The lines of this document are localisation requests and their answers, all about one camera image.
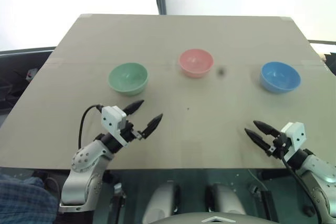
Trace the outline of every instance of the cable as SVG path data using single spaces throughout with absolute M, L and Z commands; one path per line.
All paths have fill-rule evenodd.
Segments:
M 255 176 L 255 175 L 251 172 L 250 169 L 247 169 L 247 170 L 248 170 L 248 172 L 251 174 L 251 176 L 252 176 L 256 181 L 258 181 L 259 184 L 261 184 L 262 187 L 263 187 L 266 191 L 268 191 L 268 188 L 265 186 L 265 184 L 264 184 L 263 182 L 261 182 L 260 179 L 257 178 L 257 176 Z
M 47 183 L 48 180 L 52 181 L 56 185 L 56 190 L 55 191 L 57 193 L 58 202 L 60 202 L 61 201 L 61 189 L 60 189 L 60 186 L 59 186 L 58 182 L 52 177 L 47 177 L 44 181 L 45 186 L 48 186 L 48 183 Z
M 285 165 L 286 169 L 289 171 L 289 173 L 294 177 L 294 179 L 296 180 L 296 182 L 301 186 L 301 188 L 303 189 L 303 191 L 306 193 L 306 195 L 308 196 L 308 198 L 310 199 L 310 201 L 312 202 L 315 212 L 317 214 L 317 218 L 318 218 L 318 223 L 321 223 L 321 215 L 320 212 L 318 211 L 318 208 L 316 206 L 316 203 L 314 201 L 314 199 L 311 197 L 308 188 L 305 186 L 305 184 L 303 183 L 303 181 L 301 180 L 301 178 L 292 170 L 292 168 L 289 166 L 289 164 L 287 163 L 287 161 L 284 158 L 283 155 L 283 151 L 280 152 L 280 159 L 283 162 L 283 164 Z
M 95 105 L 92 105 L 90 107 L 88 107 L 85 111 L 84 111 L 84 114 L 82 116 L 82 119 L 80 120 L 80 126 L 79 126 L 79 134 L 78 134 L 78 149 L 81 149 L 82 148 L 82 130 L 83 130 L 83 124 L 84 124 L 84 119 L 85 119 L 85 116 L 86 114 L 89 112 L 89 110 L 91 110 L 92 108 L 96 107 L 98 110 L 99 108 L 101 107 L 100 104 L 95 104 Z

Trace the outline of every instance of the blue bowl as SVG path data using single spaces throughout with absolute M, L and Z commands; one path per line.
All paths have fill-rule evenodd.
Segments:
M 286 93 L 300 86 L 301 78 L 291 66 L 282 62 L 269 62 L 261 68 L 260 82 L 270 92 Z

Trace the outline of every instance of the green bowl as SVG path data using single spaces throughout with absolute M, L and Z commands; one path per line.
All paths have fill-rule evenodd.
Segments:
M 145 89 L 148 82 L 148 72 L 139 63 L 125 63 L 110 72 L 108 82 L 116 92 L 132 96 Z

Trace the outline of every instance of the table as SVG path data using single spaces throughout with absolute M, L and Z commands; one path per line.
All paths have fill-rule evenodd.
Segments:
M 203 79 L 180 72 L 177 59 L 190 48 L 215 59 Z M 275 60 L 298 70 L 297 90 L 272 94 L 260 86 L 260 67 Z M 150 80 L 143 93 L 123 97 L 109 88 L 107 76 L 132 61 L 146 66 Z M 0 165 L 69 169 L 84 110 L 138 99 L 145 102 L 129 117 L 137 130 L 162 112 L 163 119 L 148 139 L 122 149 L 109 169 L 282 167 L 245 134 L 245 127 L 256 130 L 253 120 L 278 129 L 305 123 L 303 148 L 336 163 L 335 81 L 287 17 L 84 14 L 0 129 Z M 83 145 L 100 132 L 100 114 L 90 112 Z

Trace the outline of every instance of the bowl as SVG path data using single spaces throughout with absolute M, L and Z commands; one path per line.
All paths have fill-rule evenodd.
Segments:
M 286 93 L 300 86 L 301 78 L 290 65 L 282 62 L 269 62 L 261 68 L 260 82 L 270 92 Z
M 108 82 L 110 87 L 116 92 L 132 96 L 141 93 L 145 89 L 148 83 L 148 72 L 139 63 L 125 63 L 110 72 Z
M 178 62 L 185 75 L 200 78 L 209 72 L 214 64 L 214 58 L 207 51 L 190 49 L 181 54 Z

